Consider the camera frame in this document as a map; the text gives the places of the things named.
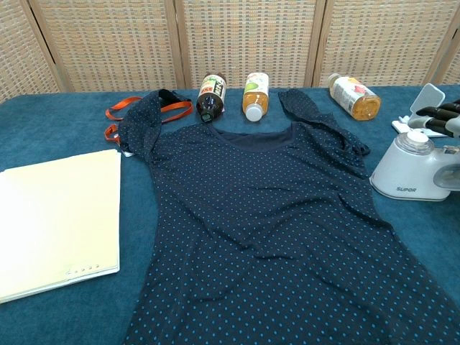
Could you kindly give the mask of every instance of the woven panel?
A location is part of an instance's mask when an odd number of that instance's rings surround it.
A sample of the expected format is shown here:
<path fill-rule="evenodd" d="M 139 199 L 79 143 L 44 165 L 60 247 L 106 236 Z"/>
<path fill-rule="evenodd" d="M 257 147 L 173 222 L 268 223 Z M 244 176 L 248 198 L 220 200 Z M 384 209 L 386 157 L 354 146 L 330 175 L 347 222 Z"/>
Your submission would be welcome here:
<path fill-rule="evenodd" d="M 270 86 L 303 86 L 315 0 L 183 0 L 192 87 L 222 72 L 244 87 L 251 72 Z"/>
<path fill-rule="evenodd" d="M 457 51 L 443 78 L 443 84 L 460 84 L 460 49 Z"/>
<path fill-rule="evenodd" d="M 0 102 L 24 93 L 58 92 L 17 0 L 0 1 Z"/>
<path fill-rule="evenodd" d="M 321 62 L 368 85 L 419 85 L 459 0 L 335 0 Z"/>
<path fill-rule="evenodd" d="M 164 0 L 39 0 L 76 91 L 175 88 Z"/>

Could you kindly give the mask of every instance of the supor logo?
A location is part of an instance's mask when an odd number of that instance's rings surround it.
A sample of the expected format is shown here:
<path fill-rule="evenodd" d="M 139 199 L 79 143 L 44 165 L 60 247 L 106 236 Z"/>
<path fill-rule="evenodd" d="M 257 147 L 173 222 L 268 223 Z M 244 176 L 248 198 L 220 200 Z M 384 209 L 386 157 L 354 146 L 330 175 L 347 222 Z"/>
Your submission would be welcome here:
<path fill-rule="evenodd" d="M 403 187 L 398 187 L 396 190 L 400 192 L 415 192 L 417 188 L 403 188 Z"/>

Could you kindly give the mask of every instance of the orange strap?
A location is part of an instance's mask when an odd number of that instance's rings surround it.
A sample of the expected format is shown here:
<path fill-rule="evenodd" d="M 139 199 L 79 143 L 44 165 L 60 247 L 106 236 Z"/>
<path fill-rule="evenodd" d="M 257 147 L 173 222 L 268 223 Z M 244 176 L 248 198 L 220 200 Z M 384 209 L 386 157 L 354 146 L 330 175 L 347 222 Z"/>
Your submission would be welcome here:
<path fill-rule="evenodd" d="M 120 137 L 118 135 L 111 137 L 113 133 L 117 133 L 117 132 L 118 132 L 118 126 L 115 124 L 111 124 L 110 126 L 106 128 L 103 135 L 105 136 L 108 142 L 115 142 L 118 145 L 120 145 Z"/>
<path fill-rule="evenodd" d="M 135 101 L 138 101 L 140 100 L 142 97 L 138 97 L 138 96 L 132 96 L 132 97 L 128 97 L 128 98 L 125 98 L 123 101 L 121 102 L 118 102 L 117 104 L 115 104 L 114 106 L 111 106 L 110 108 L 108 108 L 106 110 L 106 116 L 112 120 L 112 121 L 121 121 L 123 118 L 122 117 L 115 117 L 113 116 L 111 113 L 110 113 L 110 110 L 120 110 L 120 109 L 123 109 L 125 106 L 128 106 L 129 104 L 135 102 Z"/>
<path fill-rule="evenodd" d="M 174 115 L 174 116 L 168 117 L 167 119 L 162 120 L 161 123 L 165 124 L 167 122 L 182 119 L 184 116 L 189 115 L 193 111 L 192 102 L 190 102 L 190 101 L 182 101 L 182 102 L 177 102 L 177 103 L 170 104 L 169 106 L 163 106 L 161 108 L 161 112 L 165 113 L 166 111 L 179 109 L 179 108 L 187 108 L 187 109 L 184 110 L 180 114 L 177 114 L 177 115 Z"/>
<path fill-rule="evenodd" d="M 140 100 L 142 97 L 138 96 L 132 96 L 125 98 L 123 101 L 118 102 L 114 106 L 111 106 L 106 110 L 106 116 L 113 121 L 121 121 L 123 118 L 122 117 L 115 117 L 111 114 L 110 110 L 120 110 L 123 109 L 125 106 L 128 106 L 129 104 Z M 193 105 L 191 101 L 181 101 L 181 102 L 176 102 L 173 104 L 170 104 L 169 106 L 163 106 L 161 108 L 161 112 L 165 113 L 166 111 L 169 110 L 174 110 L 174 109 L 180 109 L 180 108 L 187 108 L 184 110 L 182 113 L 168 117 L 164 120 L 161 121 L 162 124 L 165 124 L 167 122 L 175 121 L 177 119 L 181 119 L 184 116 L 189 115 L 193 111 Z M 120 145 L 120 137 L 116 134 L 115 136 L 112 136 L 112 134 L 118 132 L 118 126 L 115 124 L 111 124 L 107 129 L 104 131 L 104 136 L 107 141 L 109 142 L 116 142 L 118 145 Z"/>

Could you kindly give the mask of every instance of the shirt sleeve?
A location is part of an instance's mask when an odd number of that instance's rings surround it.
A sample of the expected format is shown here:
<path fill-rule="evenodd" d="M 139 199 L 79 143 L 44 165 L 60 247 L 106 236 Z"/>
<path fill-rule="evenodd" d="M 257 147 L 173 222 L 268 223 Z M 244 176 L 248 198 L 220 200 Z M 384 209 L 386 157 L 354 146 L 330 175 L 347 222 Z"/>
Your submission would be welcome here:
<path fill-rule="evenodd" d="M 286 114 L 308 124 L 323 125 L 328 128 L 331 136 L 341 137 L 339 147 L 341 150 L 350 151 L 360 157 L 370 153 L 366 144 L 362 143 L 356 135 L 342 129 L 332 114 L 321 113 L 315 102 L 304 92 L 290 89 L 280 92 L 278 96 Z"/>
<path fill-rule="evenodd" d="M 161 89 L 138 101 L 119 124 L 121 149 L 148 161 L 161 132 L 161 108 L 184 100 L 175 92 Z"/>

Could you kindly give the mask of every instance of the plastic bottle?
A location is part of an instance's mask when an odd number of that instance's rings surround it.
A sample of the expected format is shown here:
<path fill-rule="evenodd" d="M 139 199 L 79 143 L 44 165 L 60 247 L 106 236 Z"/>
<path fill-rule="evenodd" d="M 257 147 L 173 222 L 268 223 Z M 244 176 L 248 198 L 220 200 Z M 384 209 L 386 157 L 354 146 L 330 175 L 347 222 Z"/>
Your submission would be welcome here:
<path fill-rule="evenodd" d="M 354 119 L 370 120 L 376 117 L 382 100 L 362 85 L 356 78 L 331 74 L 328 78 L 329 93 Z"/>
<path fill-rule="evenodd" d="M 221 73 L 207 74 L 201 84 L 196 109 L 203 122 L 211 122 L 224 110 L 226 79 Z"/>
<path fill-rule="evenodd" d="M 243 112 L 250 121 L 259 121 L 268 109 L 268 75 L 251 73 L 247 76 L 243 95 Z"/>

